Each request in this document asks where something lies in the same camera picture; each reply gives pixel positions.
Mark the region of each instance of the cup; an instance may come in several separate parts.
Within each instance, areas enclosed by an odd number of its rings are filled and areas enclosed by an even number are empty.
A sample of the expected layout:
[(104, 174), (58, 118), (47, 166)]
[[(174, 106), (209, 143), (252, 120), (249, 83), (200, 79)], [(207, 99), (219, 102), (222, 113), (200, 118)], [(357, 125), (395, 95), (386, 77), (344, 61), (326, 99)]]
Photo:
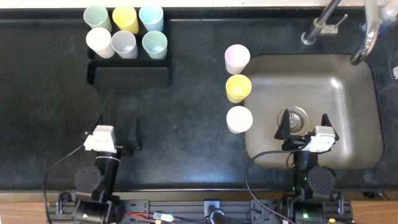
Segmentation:
[(163, 31), (163, 9), (160, 6), (144, 6), (139, 10), (139, 18), (150, 31)]
[(165, 59), (167, 38), (159, 31), (150, 31), (142, 38), (142, 46), (152, 59)]
[(112, 31), (111, 21), (108, 16), (108, 10), (104, 6), (90, 6), (85, 10), (83, 14), (85, 22), (91, 28), (102, 27), (107, 29), (109, 32)]
[(111, 45), (122, 58), (137, 58), (138, 56), (136, 37), (129, 31), (121, 30), (113, 34)]
[(240, 103), (251, 91), (250, 79), (244, 75), (231, 76), (225, 85), (226, 96), (232, 103)]
[(225, 67), (232, 75), (241, 73), (249, 61), (250, 52), (243, 45), (235, 44), (225, 51)]
[(251, 127), (253, 115), (244, 106), (234, 106), (226, 114), (226, 124), (232, 133), (239, 134)]
[(97, 27), (90, 30), (86, 36), (86, 43), (100, 57), (110, 58), (114, 55), (111, 46), (111, 33), (105, 28)]
[(120, 6), (112, 13), (113, 21), (121, 30), (138, 33), (137, 12), (132, 6)]

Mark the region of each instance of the faucet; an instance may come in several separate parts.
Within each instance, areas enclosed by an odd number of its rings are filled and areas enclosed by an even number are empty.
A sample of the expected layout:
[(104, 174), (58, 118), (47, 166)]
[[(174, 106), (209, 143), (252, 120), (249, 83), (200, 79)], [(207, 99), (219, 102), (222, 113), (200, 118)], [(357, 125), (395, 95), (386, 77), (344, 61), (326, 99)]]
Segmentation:
[[(304, 32), (301, 40), (304, 44), (312, 45), (315, 43), (318, 35), (335, 35), (338, 31), (338, 26), (346, 18), (346, 15), (340, 20), (337, 25), (326, 25), (326, 21), (330, 14), (337, 8), (341, 0), (331, 0), (329, 5), (323, 10), (319, 18), (315, 18), (308, 32)], [(379, 11), (377, 8), (377, 1), (364, 0), (366, 13), (366, 35), (362, 46), (358, 52), (351, 56), (349, 62), (352, 65), (361, 63), (366, 56), (372, 51), (379, 33)]]

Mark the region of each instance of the yellow cup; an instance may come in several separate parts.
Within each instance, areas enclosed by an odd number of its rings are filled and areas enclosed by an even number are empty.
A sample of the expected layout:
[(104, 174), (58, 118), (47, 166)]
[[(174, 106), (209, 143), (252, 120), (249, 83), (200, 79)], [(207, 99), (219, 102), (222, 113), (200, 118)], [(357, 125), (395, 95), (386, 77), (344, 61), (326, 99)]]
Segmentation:
[(113, 21), (121, 30), (138, 33), (137, 12), (132, 6), (120, 6), (112, 13)]
[(232, 103), (240, 103), (251, 91), (250, 79), (244, 75), (231, 76), (225, 85), (226, 97)]

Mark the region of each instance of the drain strainer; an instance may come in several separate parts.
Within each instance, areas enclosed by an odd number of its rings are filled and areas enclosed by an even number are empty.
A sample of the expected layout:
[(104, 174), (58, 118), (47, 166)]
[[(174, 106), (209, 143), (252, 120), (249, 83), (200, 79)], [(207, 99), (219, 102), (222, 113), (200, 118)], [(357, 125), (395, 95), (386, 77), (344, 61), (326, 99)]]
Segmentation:
[[(308, 115), (306, 112), (297, 106), (286, 109), (289, 110), (290, 132), (294, 135), (306, 132), (308, 128)], [(278, 126), (282, 121), (285, 110), (282, 110), (278, 115)]]

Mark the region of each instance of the sink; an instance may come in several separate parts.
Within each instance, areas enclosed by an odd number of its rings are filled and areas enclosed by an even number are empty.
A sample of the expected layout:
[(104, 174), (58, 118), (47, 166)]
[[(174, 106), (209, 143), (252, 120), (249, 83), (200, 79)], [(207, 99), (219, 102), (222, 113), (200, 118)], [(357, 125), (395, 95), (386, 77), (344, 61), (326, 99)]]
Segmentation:
[[(246, 131), (250, 157), (281, 150), (274, 139), (280, 113), (289, 109), (292, 134), (304, 135), (321, 124), (326, 113), (340, 140), (319, 155), (320, 166), (362, 169), (375, 166), (384, 153), (373, 74), (365, 62), (349, 63), (349, 55), (261, 55), (244, 69), (252, 91), (244, 106), (253, 115)], [(286, 167), (287, 154), (255, 160), (264, 167)]]

